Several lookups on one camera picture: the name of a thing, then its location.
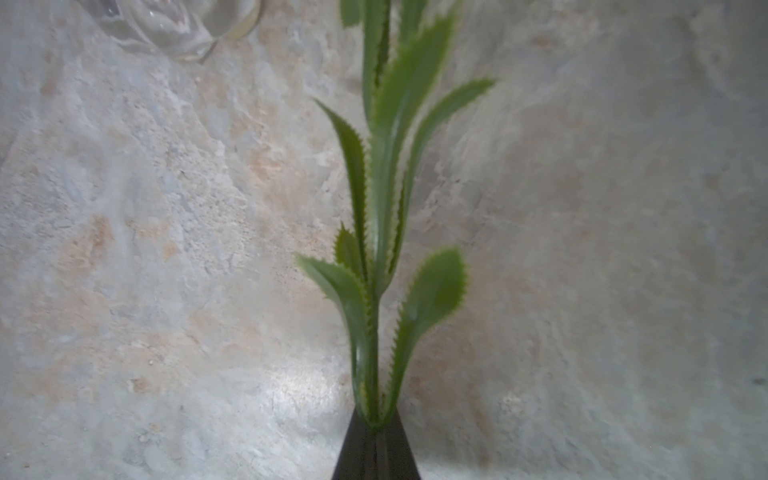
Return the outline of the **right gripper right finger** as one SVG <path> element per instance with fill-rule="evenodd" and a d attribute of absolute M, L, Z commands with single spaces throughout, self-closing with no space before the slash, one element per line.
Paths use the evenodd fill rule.
<path fill-rule="evenodd" d="M 417 463 L 398 410 L 379 433 L 379 478 L 420 480 Z"/>

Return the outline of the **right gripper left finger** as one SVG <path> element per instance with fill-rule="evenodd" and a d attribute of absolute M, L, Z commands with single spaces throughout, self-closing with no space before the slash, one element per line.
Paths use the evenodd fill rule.
<path fill-rule="evenodd" d="M 331 479 L 372 480 L 373 478 L 374 433 L 355 410 L 352 413 Z"/>

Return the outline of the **yellow carnation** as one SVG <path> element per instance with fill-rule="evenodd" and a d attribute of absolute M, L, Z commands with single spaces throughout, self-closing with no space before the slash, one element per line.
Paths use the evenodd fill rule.
<path fill-rule="evenodd" d="M 298 256 L 298 267 L 337 308 L 350 349 L 356 412 L 373 432 L 393 419 L 405 373 L 423 335 L 464 301 L 467 269 L 460 250 L 431 254 L 417 270 L 398 311 L 389 377 L 379 379 L 381 300 L 397 270 L 415 178 L 429 141 L 450 118 L 494 87 L 468 81 L 434 104 L 437 82 L 459 24 L 453 5 L 432 20 L 423 1 L 343 1 L 345 27 L 363 33 L 362 102 L 368 133 L 327 112 L 341 148 L 350 191 L 351 226 L 342 226 L 334 258 Z"/>

